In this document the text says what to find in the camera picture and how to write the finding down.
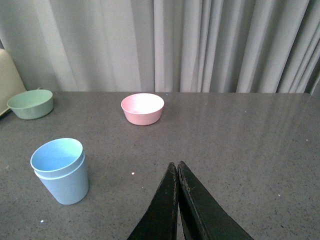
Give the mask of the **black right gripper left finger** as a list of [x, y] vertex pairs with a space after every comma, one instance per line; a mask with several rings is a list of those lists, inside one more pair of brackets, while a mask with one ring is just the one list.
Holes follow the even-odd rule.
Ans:
[[178, 173], [173, 162], [129, 240], [175, 240], [178, 221]]

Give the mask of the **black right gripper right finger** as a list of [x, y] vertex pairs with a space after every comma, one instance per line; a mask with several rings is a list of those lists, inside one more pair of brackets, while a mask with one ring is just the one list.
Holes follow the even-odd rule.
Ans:
[[251, 240], [230, 217], [185, 162], [178, 165], [178, 204], [186, 240]]

